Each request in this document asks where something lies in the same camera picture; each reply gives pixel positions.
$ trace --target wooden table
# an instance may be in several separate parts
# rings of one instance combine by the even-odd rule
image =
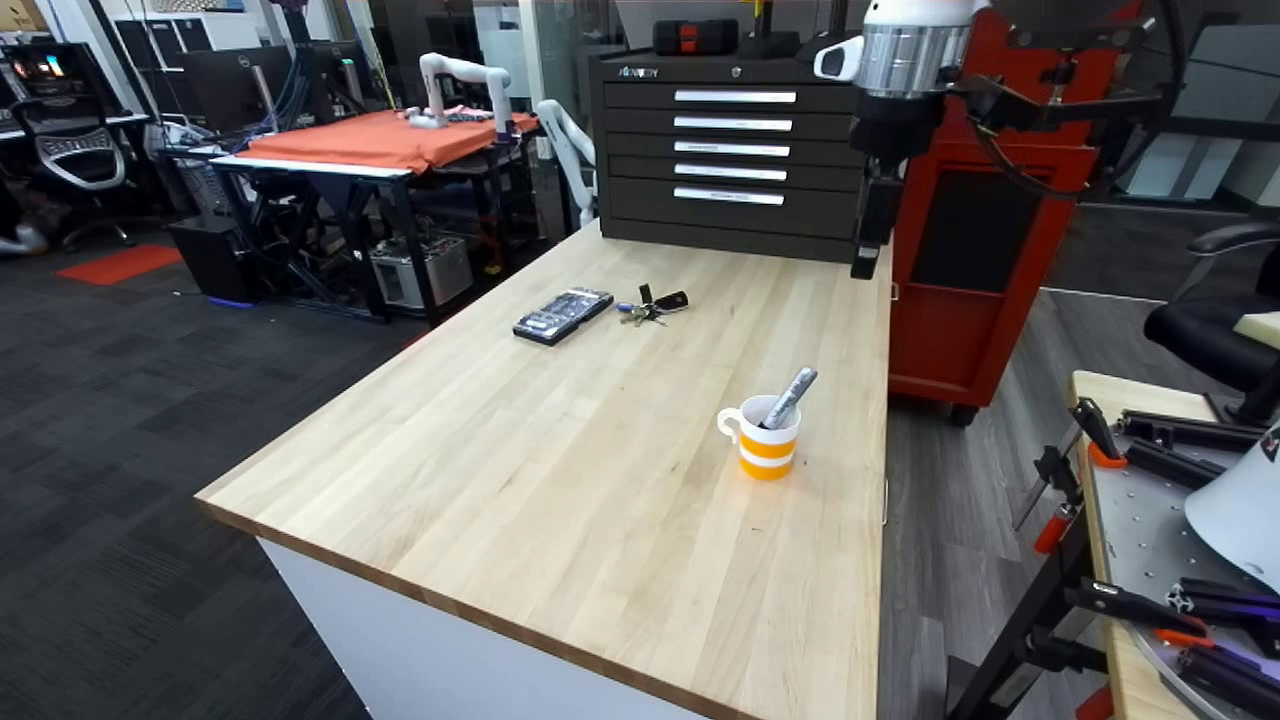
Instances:
[[[874,715],[888,266],[592,225],[198,505],[262,540],[374,715]],[[513,335],[559,287],[640,285],[690,308]],[[798,365],[796,470],[742,479],[713,419]]]
[[[1280,312],[1247,312],[1234,322],[1238,335],[1280,346]]]
[[[1095,372],[1074,372],[1073,390],[1092,394],[1105,407],[1108,423],[1115,423],[1124,417],[1124,407],[1212,419],[1212,407],[1194,390],[1170,390],[1170,389],[1095,374]],[[1099,522],[1092,470],[1080,470],[1080,487],[1084,487],[1092,570],[1099,580],[1108,580],[1111,575],[1108,570],[1108,526]],[[1191,720],[1191,709],[1158,684],[1156,664],[1148,661],[1143,647],[1136,647],[1131,631],[1111,620],[1105,620],[1105,622],[1108,622],[1108,670],[1111,670],[1115,715],[1118,720],[1124,715],[1127,720],[1148,720],[1148,715],[1152,720]]]

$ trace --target orange cup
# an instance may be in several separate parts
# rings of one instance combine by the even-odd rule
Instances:
[[[796,462],[798,410],[782,428],[759,428],[775,394],[748,394],[740,407],[717,417],[721,435],[735,443],[735,462],[750,479],[782,479]]]

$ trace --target drawer handle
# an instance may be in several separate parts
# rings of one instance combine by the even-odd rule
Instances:
[[[767,203],[782,209],[786,201],[781,193],[721,193],[721,188],[672,188],[676,201],[696,201],[696,203]]]
[[[676,89],[676,105],[796,105],[796,90],[708,90],[708,89]]]
[[[676,138],[676,153],[704,153],[704,154],[790,154],[786,143],[698,143],[698,138]]]
[[[727,177],[727,179],[767,179],[782,182],[782,166],[727,166],[727,164],[676,164],[676,177]]]
[[[676,127],[727,127],[727,131],[790,131],[790,120],[759,116],[672,116]]]

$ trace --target black tool chest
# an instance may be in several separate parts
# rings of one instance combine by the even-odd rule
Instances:
[[[592,82],[602,234],[852,261],[852,89],[735,55],[608,55]]]

